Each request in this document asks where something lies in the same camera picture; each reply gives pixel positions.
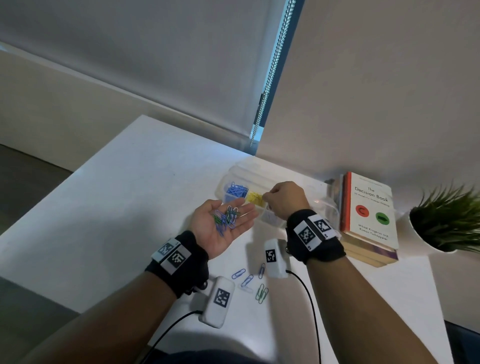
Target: hand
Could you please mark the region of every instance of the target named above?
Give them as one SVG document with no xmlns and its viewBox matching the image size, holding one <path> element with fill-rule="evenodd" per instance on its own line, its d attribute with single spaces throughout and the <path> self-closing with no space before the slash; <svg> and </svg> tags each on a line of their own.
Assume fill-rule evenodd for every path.
<svg viewBox="0 0 480 364">
<path fill-rule="evenodd" d="M 310 208 L 303 188 L 292 181 L 277 183 L 263 195 L 263 200 L 283 220 L 287 220 L 294 212 Z"/>
<path fill-rule="evenodd" d="M 244 202 L 244 198 L 237 198 L 228 204 L 222 205 L 222 200 L 206 200 L 193 213 L 188 230 L 193 232 L 197 244 L 205 249 L 209 259 L 222 254 L 232 244 L 232 241 L 253 226 L 253 219 L 258 216 L 258 212 L 254 204 L 242 206 Z M 212 215 L 215 210 L 225 213 L 228 206 L 238 207 L 241 215 L 237 216 L 235 228 L 230 229 L 227 227 L 223 232 L 223 236 L 221 236 L 216 230 Z"/>
</svg>

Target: black wrist strap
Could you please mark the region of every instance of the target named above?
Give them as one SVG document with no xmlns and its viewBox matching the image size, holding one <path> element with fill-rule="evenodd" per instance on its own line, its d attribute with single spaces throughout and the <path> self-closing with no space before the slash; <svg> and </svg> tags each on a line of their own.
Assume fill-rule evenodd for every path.
<svg viewBox="0 0 480 364">
<path fill-rule="evenodd" d="M 207 262 L 208 254 L 197 244 L 195 235 L 184 231 L 152 254 L 152 262 L 145 271 L 159 277 L 180 298 L 208 279 Z"/>
<path fill-rule="evenodd" d="M 335 230 L 313 210 L 300 210 L 287 220 L 287 248 L 297 260 L 307 264 L 310 258 L 331 262 L 345 256 Z"/>
</svg>

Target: forearm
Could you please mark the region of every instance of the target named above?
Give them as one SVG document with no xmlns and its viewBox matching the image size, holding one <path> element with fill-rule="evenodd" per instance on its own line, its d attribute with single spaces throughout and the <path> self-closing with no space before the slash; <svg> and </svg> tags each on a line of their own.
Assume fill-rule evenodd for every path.
<svg viewBox="0 0 480 364">
<path fill-rule="evenodd" d="M 310 259 L 307 269 L 339 363 L 437 363 L 346 257 Z"/>
<path fill-rule="evenodd" d="M 62 327 L 22 364 L 131 364 L 176 299 L 161 279 L 144 272 Z"/>
</svg>

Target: clear plastic container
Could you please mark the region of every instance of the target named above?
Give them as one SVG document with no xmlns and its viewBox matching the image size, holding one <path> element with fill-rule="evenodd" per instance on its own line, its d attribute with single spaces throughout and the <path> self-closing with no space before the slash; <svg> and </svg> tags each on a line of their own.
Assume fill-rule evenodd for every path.
<svg viewBox="0 0 480 364">
<path fill-rule="evenodd" d="M 228 173 L 218 184 L 218 187 L 215 190 L 215 196 L 221 199 L 224 203 L 228 203 L 237 198 L 236 196 L 227 193 L 232 183 L 246 187 L 248 192 L 255 192 L 259 195 L 263 195 L 265 192 L 270 191 L 278 182 L 282 181 L 269 179 L 268 177 L 252 172 L 245 167 L 235 165 L 228 170 Z M 335 202 L 328 196 L 320 196 L 314 189 L 305 186 L 302 187 L 312 210 L 325 217 L 330 224 L 332 224 L 334 229 L 338 230 L 339 214 Z M 261 221 L 279 228 L 284 228 L 286 226 L 287 222 L 268 209 L 266 203 L 262 206 L 255 205 L 255 207 L 259 212 L 258 218 Z"/>
</svg>

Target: black cable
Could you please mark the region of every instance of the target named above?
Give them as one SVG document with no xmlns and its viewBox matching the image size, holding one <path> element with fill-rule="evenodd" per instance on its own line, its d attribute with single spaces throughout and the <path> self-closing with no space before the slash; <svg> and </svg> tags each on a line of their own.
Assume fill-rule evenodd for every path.
<svg viewBox="0 0 480 364">
<path fill-rule="evenodd" d="M 201 315 L 202 313 L 204 313 L 203 311 L 200 311 L 200 310 L 197 310 L 197 311 L 192 311 L 192 312 L 189 312 L 187 313 L 186 315 L 183 315 L 182 317 L 180 317 L 177 321 L 175 321 L 173 324 L 170 325 L 170 327 L 162 334 L 162 336 L 160 336 L 158 338 L 157 341 L 155 341 L 155 344 L 153 344 L 153 346 L 150 348 L 150 350 L 148 351 L 148 353 L 144 356 L 144 358 L 139 362 L 139 364 L 144 364 L 146 362 L 146 360 L 148 359 L 148 357 L 150 356 L 150 354 L 153 352 L 153 350 L 155 350 L 155 346 L 159 343 L 160 340 L 163 339 L 163 337 L 167 334 L 167 332 L 170 331 L 170 329 L 172 327 L 174 327 L 176 324 L 178 324 L 181 320 L 183 320 L 184 318 L 190 316 L 190 315 L 193 315 L 193 314 L 199 314 Z"/>
<path fill-rule="evenodd" d="M 320 355 L 320 338 L 318 336 L 317 316 L 315 315 L 315 306 L 313 305 L 312 296 L 310 296 L 310 292 L 308 292 L 307 286 L 305 286 L 305 283 L 303 283 L 303 281 L 300 279 L 299 276 L 297 276 L 295 273 L 293 273 L 291 270 L 288 270 L 288 269 L 286 269 L 286 272 L 294 275 L 295 277 L 297 277 L 297 279 L 300 281 L 300 283 L 303 285 L 303 287 L 307 291 L 308 298 L 310 298 L 310 304 L 312 305 L 312 311 L 313 311 L 313 319 L 315 321 L 315 331 L 317 332 L 318 362 L 320 364 L 322 364 L 322 356 Z"/>
</svg>

